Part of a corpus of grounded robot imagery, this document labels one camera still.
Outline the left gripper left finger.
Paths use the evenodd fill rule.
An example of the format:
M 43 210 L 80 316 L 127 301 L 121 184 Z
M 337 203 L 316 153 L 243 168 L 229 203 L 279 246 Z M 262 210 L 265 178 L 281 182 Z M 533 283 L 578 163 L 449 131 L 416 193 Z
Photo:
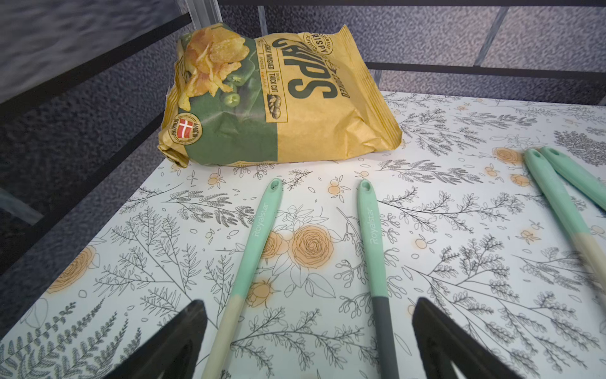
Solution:
M 205 303 L 189 303 L 107 378 L 191 378 L 208 324 Z

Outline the green handle cream utensil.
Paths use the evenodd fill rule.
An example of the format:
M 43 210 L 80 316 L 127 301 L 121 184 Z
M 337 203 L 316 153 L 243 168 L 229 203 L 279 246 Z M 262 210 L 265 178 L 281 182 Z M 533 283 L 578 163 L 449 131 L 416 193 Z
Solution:
M 543 147 L 541 148 L 541 154 L 560 176 L 585 194 L 602 210 L 605 210 L 606 191 L 604 183 L 573 161 L 569 156 L 555 148 Z

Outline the green handle cream ladle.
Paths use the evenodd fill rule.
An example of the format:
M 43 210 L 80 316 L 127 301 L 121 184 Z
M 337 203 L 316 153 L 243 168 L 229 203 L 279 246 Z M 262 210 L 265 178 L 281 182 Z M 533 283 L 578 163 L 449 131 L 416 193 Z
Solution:
M 524 162 L 534 181 L 546 197 L 549 205 L 570 236 L 574 247 L 585 257 L 600 285 L 605 286 L 605 252 L 581 216 L 570 194 L 564 188 L 560 176 L 541 154 L 541 149 L 530 148 L 523 154 Z

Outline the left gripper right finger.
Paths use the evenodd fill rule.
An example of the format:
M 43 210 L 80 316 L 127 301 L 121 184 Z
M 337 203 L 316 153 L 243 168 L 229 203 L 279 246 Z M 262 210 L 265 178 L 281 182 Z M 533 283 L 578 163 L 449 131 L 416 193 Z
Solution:
M 518 378 L 427 298 L 419 298 L 413 331 L 427 378 Z

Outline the green handle dark utensil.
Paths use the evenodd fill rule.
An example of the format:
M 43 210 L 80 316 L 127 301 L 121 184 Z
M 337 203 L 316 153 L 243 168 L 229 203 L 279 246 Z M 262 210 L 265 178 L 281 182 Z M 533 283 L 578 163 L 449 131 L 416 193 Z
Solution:
M 357 204 L 366 273 L 369 277 L 380 377 L 398 378 L 399 368 L 388 297 L 380 212 L 376 192 L 367 179 L 362 180 L 358 186 Z

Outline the green handle cream scraper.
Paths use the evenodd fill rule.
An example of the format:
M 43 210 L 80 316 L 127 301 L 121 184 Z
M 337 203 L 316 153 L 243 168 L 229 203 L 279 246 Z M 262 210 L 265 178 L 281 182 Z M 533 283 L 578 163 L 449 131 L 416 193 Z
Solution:
M 203 378 L 219 378 L 235 336 L 242 309 L 256 275 L 268 237 L 274 226 L 283 195 L 283 184 L 274 178 L 268 184 L 255 214 L 241 263 L 230 292 L 230 297 L 219 323 L 216 337 L 208 356 Z

